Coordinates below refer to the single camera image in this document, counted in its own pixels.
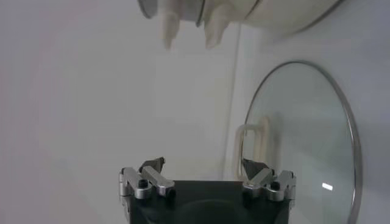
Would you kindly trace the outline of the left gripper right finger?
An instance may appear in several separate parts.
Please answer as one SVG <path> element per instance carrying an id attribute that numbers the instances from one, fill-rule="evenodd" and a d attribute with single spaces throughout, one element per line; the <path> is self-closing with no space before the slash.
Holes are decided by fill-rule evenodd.
<path id="1" fill-rule="evenodd" d="M 247 200 L 265 198 L 280 202 L 294 200 L 296 176 L 292 171 L 283 170 L 278 175 L 265 163 L 242 159 L 242 167 L 247 175 L 243 181 L 243 196 Z"/>

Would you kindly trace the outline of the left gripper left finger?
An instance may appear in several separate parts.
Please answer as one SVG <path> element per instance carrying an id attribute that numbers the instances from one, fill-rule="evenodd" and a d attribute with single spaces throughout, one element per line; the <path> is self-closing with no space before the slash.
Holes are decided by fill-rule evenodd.
<path id="1" fill-rule="evenodd" d="M 138 170 L 133 167 L 124 167 L 119 172 L 119 195 L 121 197 L 134 196 L 145 200 L 151 197 L 155 189 L 157 195 L 164 198 L 176 196 L 175 182 L 166 179 L 162 174 L 165 164 L 164 157 L 147 160 Z"/>

